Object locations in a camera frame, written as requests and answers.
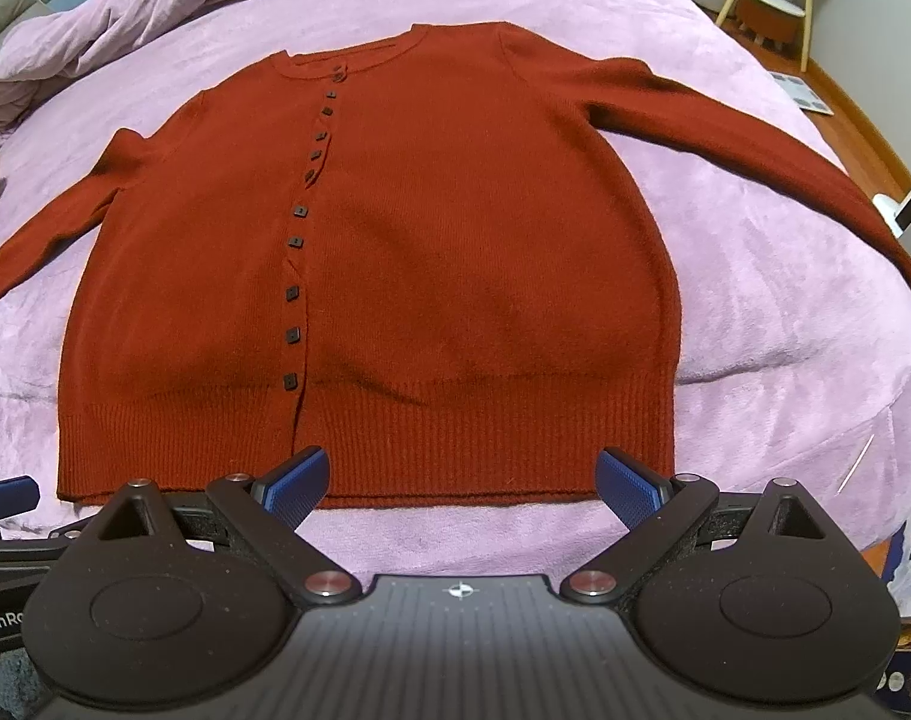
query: wooden floor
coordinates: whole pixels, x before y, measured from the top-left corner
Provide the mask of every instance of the wooden floor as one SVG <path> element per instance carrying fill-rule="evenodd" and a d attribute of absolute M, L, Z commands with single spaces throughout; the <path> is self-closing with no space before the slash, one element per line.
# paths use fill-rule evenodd
<path fill-rule="evenodd" d="M 828 146 L 831 146 L 833 151 L 838 154 L 852 180 L 861 187 L 865 194 L 871 197 L 874 194 L 884 193 L 896 200 L 903 199 L 904 192 L 898 186 L 898 181 L 895 181 L 888 167 L 862 137 L 852 121 L 839 109 L 838 101 L 833 98 L 831 89 L 826 89 L 823 84 L 819 83 L 819 79 L 814 79 L 811 74 L 800 73 L 796 58 L 781 55 L 767 47 L 756 46 L 750 36 L 738 31 L 734 20 L 727 21 L 725 31 L 743 47 L 746 47 L 766 70 L 790 76 L 802 76 L 815 94 L 826 101 L 828 107 L 835 112 L 834 116 L 807 112 L 805 115 L 815 122 L 815 127 L 818 127 Z"/>

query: purple blanket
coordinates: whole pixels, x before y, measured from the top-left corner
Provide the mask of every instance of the purple blanket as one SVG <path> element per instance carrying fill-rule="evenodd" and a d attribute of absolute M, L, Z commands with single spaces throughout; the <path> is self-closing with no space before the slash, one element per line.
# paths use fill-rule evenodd
<path fill-rule="evenodd" d="M 585 55 L 639 57 L 834 159 L 764 69 L 688 0 L 241 0 L 98 67 L 7 135 L 0 244 L 84 175 L 118 127 L 151 133 L 197 91 L 270 52 L 478 20 L 519 23 Z M 22 45 L 14 35 L 13 47 Z M 9 52 L 0 69 L 13 61 Z M 257 111 L 240 110 L 236 126 L 258 127 Z M 679 276 L 677 468 L 728 490 L 796 477 L 857 546 L 887 538 L 911 508 L 911 293 L 903 279 L 791 199 L 690 154 L 606 138 L 636 177 Z M 13 535 L 77 515 L 53 495 L 56 381 L 65 319 L 96 234 L 0 302 L 0 477 L 30 473 L 44 490 L 34 514 L 7 523 Z M 324 511 L 300 532 L 361 576 L 545 570 L 557 580 L 623 529 L 601 504 L 581 503 Z"/>

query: neckline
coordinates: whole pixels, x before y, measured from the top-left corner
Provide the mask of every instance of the neckline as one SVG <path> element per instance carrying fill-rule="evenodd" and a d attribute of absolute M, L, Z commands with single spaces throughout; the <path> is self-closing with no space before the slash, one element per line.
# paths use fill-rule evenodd
<path fill-rule="evenodd" d="M 427 32 L 428 25 L 414 23 L 407 32 L 395 37 L 331 52 L 297 53 L 293 56 L 285 50 L 281 50 L 270 55 L 269 59 L 273 67 L 289 79 L 324 79 L 332 74 L 335 67 L 339 65 L 339 60 L 345 57 L 351 57 L 346 59 L 346 64 L 351 66 L 354 73 L 357 73 L 360 70 L 381 65 L 413 49 Z"/>

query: metal screw cap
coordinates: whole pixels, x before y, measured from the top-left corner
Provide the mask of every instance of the metal screw cap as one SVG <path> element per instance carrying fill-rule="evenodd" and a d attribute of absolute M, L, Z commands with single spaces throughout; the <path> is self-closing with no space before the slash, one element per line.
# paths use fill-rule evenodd
<path fill-rule="evenodd" d="M 351 589 L 351 577 L 345 571 L 318 571 L 305 580 L 305 589 L 313 595 L 330 598 Z"/>
<path fill-rule="evenodd" d="M 569 587 L 579 595 L 605 595 L 615 584 L 615 577 L 605 571 L 577 571 L 569 579 Z"/>

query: knit sweater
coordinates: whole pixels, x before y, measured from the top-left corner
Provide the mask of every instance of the knit sweater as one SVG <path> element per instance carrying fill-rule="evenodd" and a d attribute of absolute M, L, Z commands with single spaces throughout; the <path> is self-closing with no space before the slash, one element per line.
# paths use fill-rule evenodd
<path fill-rule="evenodd" d="M 586 498 L 605 445 L 670 473 L 678 285 L 596 128 L 794 196 L 911 284 L 837 167 L 641 61 L 506 23 L 279 52 L 116 132 L 0 248 L 1 297 L 102 225 L 65 330 L 60 497 L 192 490 L 305 445 L 336 507 Z"/>

